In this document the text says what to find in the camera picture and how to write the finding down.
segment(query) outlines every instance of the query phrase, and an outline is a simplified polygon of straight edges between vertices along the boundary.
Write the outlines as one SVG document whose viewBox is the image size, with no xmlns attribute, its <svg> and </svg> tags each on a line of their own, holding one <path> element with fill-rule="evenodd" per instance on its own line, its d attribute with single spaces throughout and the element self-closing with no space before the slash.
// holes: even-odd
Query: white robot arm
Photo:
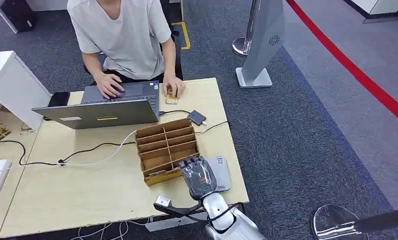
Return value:
<svg viewBox="0 0 398 240">
<path fill-rule="evenodd" d="M 257 225 L 237 207 L 227 205 L 223 196 L 215 192 L 217 181 L 208 162 L 203 157 L 189 157 L 180 163 L 190 196 L 199 201 L 191 208 L 173 207 L 171 200 L 158 196 L 153 204 L 158 211 L 175 217 L 189 217 L 202 207 L 209 215 L 206 234 L 214 240 L 267 240 Z"/>
</svg>

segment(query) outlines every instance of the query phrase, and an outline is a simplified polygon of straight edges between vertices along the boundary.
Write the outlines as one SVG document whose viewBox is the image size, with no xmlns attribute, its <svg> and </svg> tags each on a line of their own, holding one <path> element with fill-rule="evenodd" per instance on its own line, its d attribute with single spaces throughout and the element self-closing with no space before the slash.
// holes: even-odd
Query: vent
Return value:
<svg viewBox="0 0 398 240">
<path fill-rule="evenodd" d="M 273 35 L 268 40 L 268 44 L 270 44 L 271 46 L 274 46 L 274 45 L 277 45 L 280 42 L 280 40 L 281 40 L 281 37 L 279 35 Z"/>
</svg>

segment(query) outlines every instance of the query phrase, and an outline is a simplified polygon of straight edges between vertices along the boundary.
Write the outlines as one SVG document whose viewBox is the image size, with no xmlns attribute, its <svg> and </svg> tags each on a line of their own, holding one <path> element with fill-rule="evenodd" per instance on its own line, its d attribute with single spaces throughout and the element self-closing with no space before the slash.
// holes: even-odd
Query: person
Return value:
<svg viewBox="0 0 398 240">
<path fill-rule="evenodd" d="M 176 76 L 176 46 L 160 0 L 69 0 L 67 5 L 85 67 L 107 99 L 120 83 L 159 80 L 166 96 L 186 88 Z M 98 53 L 106 59 L 102 70 Z"/>
</svg>

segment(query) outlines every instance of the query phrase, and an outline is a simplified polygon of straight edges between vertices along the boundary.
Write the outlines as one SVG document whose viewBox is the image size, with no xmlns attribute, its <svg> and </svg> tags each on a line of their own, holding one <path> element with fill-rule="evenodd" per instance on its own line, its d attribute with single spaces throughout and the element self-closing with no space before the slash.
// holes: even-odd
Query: wooden organizer box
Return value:
<svg viewBox="0 0 398 240">
<path fill-rule="evenodd" d="M 143 128 L 135 133 L 144 182 L 151 186 L 181 177 L 175 169 L 189 156 L 199 156 L 195 129 L 188 118 Z"/>
</svg>

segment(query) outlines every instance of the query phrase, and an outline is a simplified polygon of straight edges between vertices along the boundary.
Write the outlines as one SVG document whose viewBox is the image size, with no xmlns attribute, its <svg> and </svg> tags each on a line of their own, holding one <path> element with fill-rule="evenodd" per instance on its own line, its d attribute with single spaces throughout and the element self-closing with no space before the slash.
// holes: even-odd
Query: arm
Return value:
<svg viewBox="0 0 398 240">
<path fill-rule="evenodd" d="M 121 91 L 124 91 L 124 88 L 118 84 L 121 83 L 121 79 L 117 75 L 105 74 L 102 72 L 102 66 L 101 62 L 98 59 L 98 53 L 82 52 L 82 60 L 85 64 L 85 67 L 93 76 L 93 79 L 97 84 L 97 88 L 99 89 L 102 96 L 107 99 L 109 99 L 109 96 L 114 98 L 118 96 L 120 93 L 112 86 L 117 87 Z"/>
<path fill-rule="evenodd" d="M 162 43 L 162 56 L 165 63 L 165 72 L 163 74 L 163 93 L 168 94 L 168 87 L 171 86 L 172 96 L 179 98 L 186 85 L 176 77 L 176 45 L 170 37 Z"/>
</svg>

